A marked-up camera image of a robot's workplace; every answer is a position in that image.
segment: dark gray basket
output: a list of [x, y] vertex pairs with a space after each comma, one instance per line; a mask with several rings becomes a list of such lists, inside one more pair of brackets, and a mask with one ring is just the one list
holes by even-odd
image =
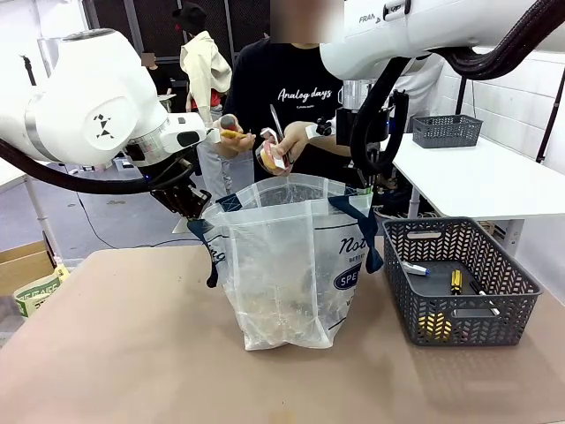
[[[541, 294], [539, 285], [468, 218], [386, 221], [385, 270], [407, 335], [415, 345], [516, 345]], [[408, 275], [407, 261], [430, 276]], [[451, 295], [451, 272], [463, 294]], [[474, 279], [486, 296], [476, 294]]]
[[422, 148], [468, 148], [477, 146], [483, 121], [467, 115], [415, 117], [414, 142]]

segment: white wall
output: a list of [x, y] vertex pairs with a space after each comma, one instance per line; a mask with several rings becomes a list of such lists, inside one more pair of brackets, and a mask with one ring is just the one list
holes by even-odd
[[[515, 71], [499, 79], [475, 81], [477, 118], [482, 135], [535, 159], [565, 66], [565, 55], [533, 53]], [[434, 115], [455, 113], [461, 78], [445, 65]], [[468, 82], [463, 113], [473, 116], [473, 87]], [[545, 166], [565, 174], [565, 103], [546, 152]], [[565, 196], [565, 187], [555, 196]], [[526, 220], [516, 258], [543, 285], [565, 301], [565, 218]]]
[[20, 55], [29, 57], [37, 84], [47, 78], [39, 38], [61, 37], [86, 29], [79, 0], [11, 0], [0, 3], [0, 87], [29, 86]]

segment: basket handle hole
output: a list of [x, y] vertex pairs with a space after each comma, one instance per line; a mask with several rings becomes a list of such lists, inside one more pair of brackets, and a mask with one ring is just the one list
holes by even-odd
[[500, 312], [498, 309], [454, 309], [451, 311], [452, 318], [480, 318], [480, 319], [488, 319], [488, 318], [498, 318], [500, 316]]
[[440, 232], [430, 232], [430, 231], [410, 231], [407, 235], [409, 239], [421, 240], [421, 239], [438, 239], [441, 237]]

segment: bag handle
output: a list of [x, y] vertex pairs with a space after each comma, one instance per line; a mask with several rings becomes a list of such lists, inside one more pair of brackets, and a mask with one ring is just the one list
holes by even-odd
[[375, 218], [374, 213], [371, 211], [369, 216], [363, 215], [350, 204], [350, 196], [328, 197], [328, 202], [334, 208], [341, 210], [345, 215], [349, 215], [352, 218], [357, 219], [359, 229], [363, 233], [363, 238], [369, 247], [369, 254], [367, 255], [367, 261], [365, 263], [367, 272], [372, 274], [373, 272], [378, 271], [384, 262], [374, 245], [374, 238], [377, 236], [377, 231], [379, 229], [377, 218]]
[[208, 253], [210, 255], [210, 261], [212, 262], [212, 271], [210, 273], [210, 277], [206, 281], [206, 285], [213, 289], [218, 285], [218, 269], [215, 267], [214, 256], [212, 256], [212, 251], [210, 250], [210, 246], [206, 242], [206, 238], [204, 234], [212, 228], [212, 224], [204, 219], [199, 219], [198, 221], [191, 221], [188, 223], [188, 229], [194, 234], [198, 239], [206, 246]]

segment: black cable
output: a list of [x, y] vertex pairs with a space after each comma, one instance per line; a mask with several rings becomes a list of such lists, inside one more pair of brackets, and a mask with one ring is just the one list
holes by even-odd
[[546, 160], [546, 149], [547, 143], [549, 143], [549, 138], [551, 137], [551, 132], [554, 129], [555, 119], [557, 118], [557, 113], [559, 112], [559, 107], [561, 105], [561, 98], [563, 96], [563, 88], [565, 87], [565, 70], [561, 76], [561, 82], [559, 88], [557, 89], [557, 96], [555, 96], [554, 107], [552, 108], [551, 115], [549, 116], [549, 122], [547, 123], [546, 131], [544, 132], [544, 138], [539, 146], [538, 156], [536, 157], [537, 163], [542, 163]]
[[151, 190], [160, 190], [160, 189], [165, 188], [167, 186], [172, 186], [173, 184], [176, 184], [178, 181], [183, 179], [187, 174], [190, 174], [191, 172], [192, 172], [192, 166], [189, 166], [184, 171], [182, 171], [180, 174], [178, 174], [176, 177], [173, 177], [173, 178], [165, 181], [164, 183], [155, 184], [155, 185], [150, 184]]
[[473, 94], [473, 116], [477, 119], [477, 110], [475, 109], [475, 81], [471, 81], [471, 91]]
[[382, 172], [385, 166], [390, 166], [395, 160], [400, 144], [404, 136], [404, 128], [406, 128], [406, 120], [408, 119], [409, 96], [402, 92], [395, 91], [393, 94], [395, 102], [395, 128], [388, 139], [387, 148], [380, 155], [376, 168]]
[[97, 239], [99, 239], [103, 244], [105, 244], [108, 247], [111, 247], [112, 249], [117, 249], [117, 247], [112, 246], [110, 243], [108, 243], [106, 240], [104, 240], [102, 237], [100, 237], [98, 235], [98, 233], [96, 232], [96, 230], [94, 229], [94, 226], [92, 225], [92, 222], [90, 221], [90, 216], [88, 216], [88, 212], [87, 209], [85, 208], [84, 203], [82, 202], [82, 199], [80, 198], [79, 194], [77, 192], [75, 192], [75, 194], [77, 195], [77, 198], [79, 199], [79, 204], [82, 207], [82, 210], [85, 211], [85, 216], [87, 217], [87, 221], [88, 221], [88, 225], [90, 225], [90, 228], [92, 229], [92, 232], [94, 233], [94, 235], [96, 236]]
[[[67, 165], [65, 165], [65, 164], [63, 163], [63, 166], [64, 166], [64, 170], [68, 173], [69, 170], [67, 169]], [[94, 228], [94, 226], [93, 226], [93, 224], [92, 224], [92, 221], [90, 221], [90, 216], [88, 215], [87, 208], [85, 208], [85, 204], [82, 202], [82, 199], [80, 198], [79, 193], [78, 193], [78, 192], [75, 192], [75, 194], [77, 195], [77, 198], [79, 199], [79, 204], [80, 204], [80, 206], [82, 207], [82, 210], [85, 212], [85, 216], [87, 217], [88, 225], [90, 225], [90, 228], [91, 228], [91, 230], [92, 230], [92, 233], [93, 233], [93, 234], [96, 236], [96, 238], [99, 239], [104, 245], [106, 245], [106, 246], [108, 246], [108, 247], [110, 247], [110, 248], [112, 248], [112, 249], [121, 249], [121, 248], [123, 248], [123, 249], [129, 249], [129, 248], [131, 248], [131, 249], [137, 249], [137, 248], [140, 248], [140, 247], [157, 247], [157, 246], [161, 246], [161, 245], [166, 245], [166, 244], [168, 244], [168, 243], [174, 243], [174, 242], [176, 242], [176, 241], [197, 241], [197, 242], [200, 243], [200, 240], [198, 240], [197, 238], [177, 238], [176, 240], [162, 241], [161, 243], [157, 243], [156, 245], [139, 245], [139, 246], [134, 246], [134, 247], [115, 247], [115, 246], [112, 246], [110, 243], [108, 243], [106, 240], [104, 240], [102, 237], [100, 237], [100, 236], [98, 235], [98, 233], [96, 232], [96, 229]]]
[[[379, 174], [382, 171], [382, 167], [377, 163], [373, 163], [368, 155], [368, 130], [374, 120], [375, 114], [385, 104], [393, 86], [398, 81], [404, 71], [404, 68], [409, 62], [410, 59], [406, 57], [394, 57], [390, 59], [384, 72], [381, 74], [379, 79], [377, 79], [377, 82], [369, 92], [365, 102], [361, 106], [361, 109], [359, 109], [355, 122], [351, 127], [351, 159], [353, 159], [355, 166], [367, 175]], [[390, 157], [392, 152], [398, 151], [400, 142], [402, 141], [402, 134], [404, 132], [402, 122], [395, 122], [395, 132], [400, 133], [400, 137], [393, 137], [391, 135], [387, 145], [387, 150], [384, 152], [384, 157]]]
[[467, 79], [465, 77], [462, 77], [461, 84], [459, 85], [459, 95], [457, 96], [456, 115], [461, 115], [461, 109], [463, 108], [463, 99], [465, 97], [465, 88], [467, 88]]
[[161, 172], [157, 177], [153, 178], [151, 180], [150, 184], [152, 186], [157, 184], [157, 182], [159, 182], [159, 180], [161, 178], [163, 178], [167, 174], [167, 172], [169, 172], [172, 169], [173, 166], [175, 166], [177, 163], [179, 163], [181, 161], [181, 159], [183, 159], [182, 156], [179, 156], [177, 159], [175, 159], [175, 161], [171, 165], [169, 165], [167, 168], [165, 168], [165, 170], [163, 172]]
[[88, 194], [137, 194], [150, 191], [144, 178], [127, 181], [97, 181], [73, 177], [48, 166], [37, 163], [25, 153], [0, 139], [0, 157], [7, 163], [24, 171], [27, 175], [53, 186], [61, 187], [72, 192]]
[[550, 33], [565, 22], [565, 2], [537, 0], [494, 50], [485, 55], [470, 48], [432, 50], [469, 80], [493, 80], [516, 69]]
[[32, 63], [31, 61], [27, 58], [27, 56], [22, 56], [22, 59], [24, 59], [24, 66], [26, 67], [27, 70], [27, 77], [29, 78], [29, 82], [31, 83], [32, 86], [37, 86], [37, 83], [35, 82], [35, 76], [34, 76], [34, 71], [32, 70]]
[[168, 243], [175, 243], [176, 241], [197, 241], [199, 243], [202, 243], [201, 240], [198, 240], [197, 238], [177, 238], [176, 240], [162, 241], [161, 243], [157, 243], [156, 245], [135, 246], [134, 249], [137, 249], [137, 248], [140, 248], [140, 247], [158, 247], [158, 246], [161, 246], [161, 245], [166, 245]]

